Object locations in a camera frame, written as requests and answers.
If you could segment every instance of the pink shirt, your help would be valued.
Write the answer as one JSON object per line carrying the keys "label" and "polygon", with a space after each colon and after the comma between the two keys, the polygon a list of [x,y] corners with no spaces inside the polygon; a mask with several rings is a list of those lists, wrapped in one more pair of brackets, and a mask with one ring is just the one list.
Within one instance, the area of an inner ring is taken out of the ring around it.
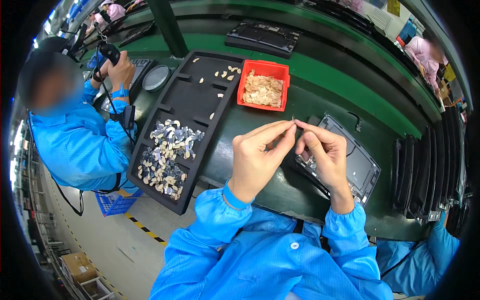
{"label": "pink shirt", "polygon": [[110,4],[108,7],[108,15],[112,21],[115,21],[125,15],[126,9],[123,8],[120,4]]}
{"label": "pink shirt", "polygon": [[425,39],[415,36],[405,45],[405,52],[415,62],[425,68],[425,80],[430,83],[434,90],[438,89],[437,71],[438,63],[430,57],[430,43]]}
{"label": "pink shirt", "polygon": [[95,22],[98,23],[98,26],[100,26],[100,28],[103,28],[105,26],[105,20],[103,19],[102,15],[99,14],[99,13],[96,13],[95,14],[95,20],[92,21],[92,24],[90,25],[90,30],[94,30],[95,29]]}
{"label": "pink shirt", "polygon": [[365,8],[363,7],[363,0],[346,0],[345,4],[350,7],[356,13],[361,15],[365,14]]}

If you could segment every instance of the blue sleeve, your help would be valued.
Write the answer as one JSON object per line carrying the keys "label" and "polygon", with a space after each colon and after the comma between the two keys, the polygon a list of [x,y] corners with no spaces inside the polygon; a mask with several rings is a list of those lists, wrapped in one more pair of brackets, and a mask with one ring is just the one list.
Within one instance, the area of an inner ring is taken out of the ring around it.
{"label": "blue sleeve", "polygon": [[201,193],[195,203],[196,221],[173,232],[165,248],[165,266],[153,284],[150,300],[198,299],[205,276],[219,260],[217,249],[250,218],[252,207],[237,210],[223,199],[223,189]]}
{"label": "blue sleeve", "polygon": [[442,212],[440,220],[432,226],[428,235],[428,248],[438,276],[443,276],[460,246],[460,240],[444,227],[445,218],[446,214]]}
{"label": "blue sleeve", "polygon": [[[113,102],[117,112],[122,112],[128,104]],[[69,135],[66,143],[67,161],[70,172],[79,180],[100,178],[123,172],[128,168],[132,149],[130,139],[119,122],[108,120],[105,125],[107,136],[96,135],[84,127],[77,127]],[[137,132],[136,124],[131,137]]]}
{"label": "blue sleeve", "polygon": [[93,104],[93,99],[95,96],[98,94],[100,89],[94,89],[92,87],[92,84],[90,83],[90,80],[85,81],[84,85],[84,94],[82,96],[82,101],[87,102],[88,104]]}
{"label": "blue sleeve", "polygon": [[430,229],[428,239],[413,250],[410,250],[409,242],[377,241],[379,258],[389,255],[396,258],[389,267],[408,255],[400,265],[382,277],[394,292],[402,292],[408,297],[426,295],[440,282],[460,245],[460,241],[444,228],[444,220],[445,213],[442,212],[440,221]]}
{"label": "blue sleeve", "polygon": [[380,280],[376,247],[370,247],[365,226],[365,211],[358,203],[348,214],[339,215],[332,208],[325,216],[322,235],[328,238],[330,255],[364,299],[392,299],[389,286]]}

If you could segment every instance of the blue wrist strap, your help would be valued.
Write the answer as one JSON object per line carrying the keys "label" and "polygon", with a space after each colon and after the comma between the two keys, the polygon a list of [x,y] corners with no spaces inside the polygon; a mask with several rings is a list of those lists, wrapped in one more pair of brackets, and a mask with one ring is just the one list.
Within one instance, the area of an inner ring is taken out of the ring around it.
{"label": "blue wrist strap", "polygon": [[127,97],[129,90],[123,88],[123,82],[120,83],[120,90],[112,92],[112,99],[117,97]]}
{"label": "blue wrist strap", "polygon": [[237,197],[235,197],[232,193],[232,191],[230,190],[230,188],[228,187],[228,182],[230,180],[227,180],[227,182],[225,182],[225,187],[223,188],[223,195],[225,196],[225,199],[228,201],[228,203],[237,208],[237,209],[244,209],[245,207],[249,206],[254,200],[255,198],[248,202],[248,203],[245,203],[239,199],[237,199]]}

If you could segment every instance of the blue anti-static coat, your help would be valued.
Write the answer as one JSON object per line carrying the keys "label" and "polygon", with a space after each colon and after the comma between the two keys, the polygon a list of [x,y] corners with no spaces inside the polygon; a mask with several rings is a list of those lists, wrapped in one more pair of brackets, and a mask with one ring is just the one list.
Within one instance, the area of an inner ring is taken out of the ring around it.
{"label": "blue anti-static coat", "polygon": [[382,274],[407,257],[382,277],[394,292],[408,297],[422,296],[430,293],[440,281],[460,245],[445,229],[444,221],[445,212],[442,212],[428,238],[414,249],[416,243],[412,241],[377,239],[377,262]]}
{"label": "blue anti-static coat", "polygon": [[[119,122],[105,122],[93,108],[98,91],[87,80],[82,102],[66,115],[47,118],[30,113],[38,153],[59,185],[82,191],[110,190],[121,173],[121,188],[134,193],[138,188],[126,180],[130,139]],[[113,105],[121,113],[128,104],[115,100]]]}
{"label": "blue anti-static coat", "polygon": [[303,300],[393,298],[380,280],[360,205],[346,215],[329,210],[323,230],[305,222],[299,234],[292,219],[250,205],[233,209],[222,195],[216,189],[197,197],[197,219],[172,234],[150,300],[284,300],[290,291]]}

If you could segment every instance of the blue plastic crate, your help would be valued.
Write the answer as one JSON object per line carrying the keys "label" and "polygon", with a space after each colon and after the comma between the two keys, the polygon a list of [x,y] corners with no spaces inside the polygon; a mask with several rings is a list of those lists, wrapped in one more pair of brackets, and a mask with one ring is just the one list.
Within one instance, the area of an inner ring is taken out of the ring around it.
{"label": "blue plastic crate", "polygon": [[107,195],[95,193],[95,196],[103,216],[112,216],[126,213],[130,206],[135,203],[142,194],[143,192],[138,190],[128,197],[123,197],[116,192]]}

